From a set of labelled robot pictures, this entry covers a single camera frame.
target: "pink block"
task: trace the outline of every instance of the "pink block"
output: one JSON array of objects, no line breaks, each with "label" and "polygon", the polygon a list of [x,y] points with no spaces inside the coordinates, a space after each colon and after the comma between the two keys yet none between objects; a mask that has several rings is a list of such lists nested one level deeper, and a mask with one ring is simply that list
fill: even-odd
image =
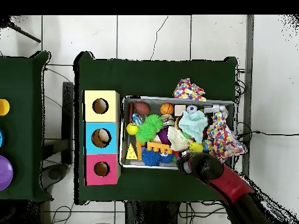
[{"label": "pink block", "polygon": [[[95,171],[97,162],[106,162],[109,165],[109,173],[104,176],[98,176]],[[119,178],[119,164],[116,154],[108,155],[87,155],[86,156],[86,181],[88,186],[113,185],[117,184]]]}]

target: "dark green tablecloth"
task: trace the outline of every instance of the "dark green tablecloth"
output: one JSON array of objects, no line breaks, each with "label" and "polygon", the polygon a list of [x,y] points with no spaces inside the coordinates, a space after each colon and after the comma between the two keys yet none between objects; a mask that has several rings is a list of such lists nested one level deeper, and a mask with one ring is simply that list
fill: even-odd
[{"label": "dark green tablecloth", "polygon": [[13,180],[0,191],[0,199],[44,201],[51,197],[39,185],[42,158],[43,66],[49,53],[30,58],[0,57],[0,99],[8,100],[9,113],[0,116],[5,142],[0,155],[13,167]]},{"label": "dark green tablecloth", "polygon": [[76,94],[75,136],[79,137],[79,167],[75,174],[75,197],[79,201],[198,201],[220,200],[212,189],[194,177],[177,170],[121,169],[117,185],[84,186],[82,145],[82,90],[115,90],[125,95],[172,97],[181,78],[203,88],[210,100],[235,100],[235,68],[237,60],[225,61],[128,61],[92,59],[89,52],[80,53],[74,62]]}]

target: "orange basketball toy ball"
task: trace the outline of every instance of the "orange basketball toy ball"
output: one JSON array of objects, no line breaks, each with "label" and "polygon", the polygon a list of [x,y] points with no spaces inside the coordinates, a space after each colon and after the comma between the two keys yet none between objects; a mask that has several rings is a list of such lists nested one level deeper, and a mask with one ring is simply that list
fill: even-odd
[{"label": "orange basketball toy ball", "polygon": [[160,112],[162,113],[162,115],[172,114],[173,113],[173,105],[171,105],[170,103],[162,104],[162,106],[160,107]]}]

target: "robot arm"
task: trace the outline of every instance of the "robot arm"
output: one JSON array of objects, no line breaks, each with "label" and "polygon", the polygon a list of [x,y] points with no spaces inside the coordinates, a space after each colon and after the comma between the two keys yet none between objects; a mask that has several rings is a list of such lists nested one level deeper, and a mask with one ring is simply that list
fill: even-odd
[{"label": "robot arm", "polygon": [[298,220],[280,205],[275,205],[279,210],[273,209],[274,202],[259,195],[253,189],[253,181],[243,179],[212,155],[187,153],[177,161],[177,166],[184,174],[194,175],[223,197],[232,224],[298,224]]}]

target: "green spiky ball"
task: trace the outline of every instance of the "green spiky ball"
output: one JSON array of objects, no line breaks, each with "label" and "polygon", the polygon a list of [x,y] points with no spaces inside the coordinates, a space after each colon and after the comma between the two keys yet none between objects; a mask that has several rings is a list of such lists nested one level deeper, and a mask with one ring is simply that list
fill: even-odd
[{"label": "green spiky ball", "polygon": [[156,132],[159,132],[163,128],[163,119],[157,114],[149,115],[145,119],[145,122],[153,125],[156,129]]},{"label": "green spiky ball", "polygon": [[144,144],[146,142],[150,142],[153,139],[155,139],[156,135],[157,132],[155,127],[148,122],[144,122],[139,126],[139,129],[136,133],[136,138],[139,142]]}]

